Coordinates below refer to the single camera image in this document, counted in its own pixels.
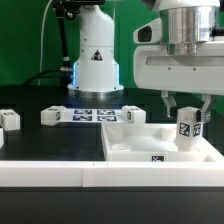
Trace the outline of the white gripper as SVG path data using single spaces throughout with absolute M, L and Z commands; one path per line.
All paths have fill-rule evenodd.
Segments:
M 139 88 L 163 90 L 161 98 L 169 118 L 177 117 L 177 104 L 169 91 L 203 95 L 196 121 L 211 119 L 214 97 L 224 95 L 224 43 L 204 43 L 195 55 L 170 56 L 162 45 L 139 46 L 134 52 L 134 81 Z

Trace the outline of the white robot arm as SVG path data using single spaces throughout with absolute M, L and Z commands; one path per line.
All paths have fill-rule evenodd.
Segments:
M 169 116 L 171 91 L 200 93 L 205 103 L 197 118 L 206 122 L 215 96 L 224 95 L 224 28 L 216 24 L 223 0 L 143 0 L 158 13 L 135 30 L 136 85 L 159 90 Z M 85 95 L 121 90 L 114 60 L 114 21 L 97 6 L 81 8 L 80 54 L 70 89 Z

